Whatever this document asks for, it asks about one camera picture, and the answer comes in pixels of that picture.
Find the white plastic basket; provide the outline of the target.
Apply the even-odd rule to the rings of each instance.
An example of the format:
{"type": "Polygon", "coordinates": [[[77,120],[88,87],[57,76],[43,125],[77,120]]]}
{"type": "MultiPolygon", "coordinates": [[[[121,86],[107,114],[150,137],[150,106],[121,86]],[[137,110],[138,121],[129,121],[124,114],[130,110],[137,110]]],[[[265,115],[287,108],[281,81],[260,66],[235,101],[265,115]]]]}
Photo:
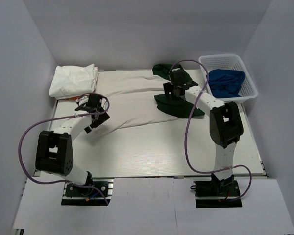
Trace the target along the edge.
{"type": "Polygon", "coordinates": [[[240,56],[214,54],[199,57],[204,77],[209,75],[207,92],[225,102],[243,103],[258,92],[240,56]]]}

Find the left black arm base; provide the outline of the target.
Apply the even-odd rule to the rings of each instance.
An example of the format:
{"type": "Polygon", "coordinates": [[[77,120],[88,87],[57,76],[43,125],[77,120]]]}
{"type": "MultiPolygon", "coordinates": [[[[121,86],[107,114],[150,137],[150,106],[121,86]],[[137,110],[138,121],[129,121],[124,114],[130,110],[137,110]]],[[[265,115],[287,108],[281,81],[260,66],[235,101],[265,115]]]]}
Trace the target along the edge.
{"type": "MultiPolygon", "coordinates": [[[[62,206],[107,206],[102,195],[93,188],[81,188],[65,183],[61,200],[62,206]]],[[[110,202],[113,193],[113,179],[94,179],[96,187],[110,202]]]]}

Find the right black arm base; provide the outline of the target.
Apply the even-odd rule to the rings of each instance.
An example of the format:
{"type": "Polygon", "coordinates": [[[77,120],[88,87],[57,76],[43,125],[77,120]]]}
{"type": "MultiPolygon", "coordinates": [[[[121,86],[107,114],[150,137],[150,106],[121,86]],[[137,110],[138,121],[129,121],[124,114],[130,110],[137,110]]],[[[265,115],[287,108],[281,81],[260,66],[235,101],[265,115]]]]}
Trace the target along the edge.
{"type": "Polygon", "coordinates": [[[190,190],[195,193],[196,208],[241,208],[240,189],[235,180],[232,185],[218,189],[211,181],[194,181],[190,190]]]}

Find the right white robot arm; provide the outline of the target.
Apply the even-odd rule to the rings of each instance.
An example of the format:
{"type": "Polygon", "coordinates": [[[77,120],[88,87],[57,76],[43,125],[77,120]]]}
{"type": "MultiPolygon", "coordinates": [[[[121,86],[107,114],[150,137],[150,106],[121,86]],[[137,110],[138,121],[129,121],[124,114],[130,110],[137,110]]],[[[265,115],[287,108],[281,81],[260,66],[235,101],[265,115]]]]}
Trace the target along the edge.
{"type": "Polygon", "coordinates": [[[201,88],[198,83],[192,80],[187,81],[180,68],[169,71],[169,78],[170,81],[163,85],[166,99],[185,100],[193,105],[184,137],[187,164],[196,173],[210,174],[212,191],[217,195],[223,195],[234,181],[234,150],[244,131],[238,105],[235,102],[226,103],[219,100],[207,93],[205,88],[201,88]],[[213,171],[198,171],[191,166],[189,161],[187,137],[190,121],[196,108],[209,117],[209,134],[216,147],[213,171]]]}

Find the white and green t-shirt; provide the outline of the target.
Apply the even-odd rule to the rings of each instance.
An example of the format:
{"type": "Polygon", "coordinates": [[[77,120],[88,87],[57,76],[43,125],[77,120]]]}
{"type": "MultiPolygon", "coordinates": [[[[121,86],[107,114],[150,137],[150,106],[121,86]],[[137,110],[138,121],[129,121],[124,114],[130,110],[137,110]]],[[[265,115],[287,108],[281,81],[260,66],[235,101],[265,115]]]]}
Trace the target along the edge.
{"type": "Polygon", "coordinates": [[[124,75],[122,72],[100,72],[96,93],[108,98],[110,118],[92,132],[95,138],[117,129],[167,122],[204,115],[185,100],[166,100],[163,84],[157,75],[124,75]]]}

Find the blue t-shirt in basket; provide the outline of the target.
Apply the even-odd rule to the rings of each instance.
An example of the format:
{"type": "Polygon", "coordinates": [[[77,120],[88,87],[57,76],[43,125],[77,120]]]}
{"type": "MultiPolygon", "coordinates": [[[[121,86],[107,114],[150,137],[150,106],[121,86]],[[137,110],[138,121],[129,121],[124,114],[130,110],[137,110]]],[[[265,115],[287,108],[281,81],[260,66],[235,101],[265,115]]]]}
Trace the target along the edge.
{"type": "Polygon", "coordinates": [[[243,71],[216,69],[209,72],[208,84],[215,98],[237,98],[244,80],[243,71]]]}

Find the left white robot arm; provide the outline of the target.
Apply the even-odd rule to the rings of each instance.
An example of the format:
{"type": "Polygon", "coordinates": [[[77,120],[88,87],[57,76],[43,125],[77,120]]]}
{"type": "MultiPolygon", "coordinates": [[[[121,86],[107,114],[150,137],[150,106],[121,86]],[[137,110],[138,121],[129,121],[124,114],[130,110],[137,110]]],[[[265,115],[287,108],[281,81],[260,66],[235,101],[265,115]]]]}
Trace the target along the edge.
{"type": "Polygon", "coordinates": [[[90,181],[90,173],[74,163],[73,141],[82,132],[89,134],[110,118],[107,98],[95,93],[86,96],[82,104],[81,99],[77,99],[73,117],[66,118],[62,125],[51,131],[40,133],[35,160],[37,170],[77,184],[82,195],[91,194],[94,183],[90,181]]]}

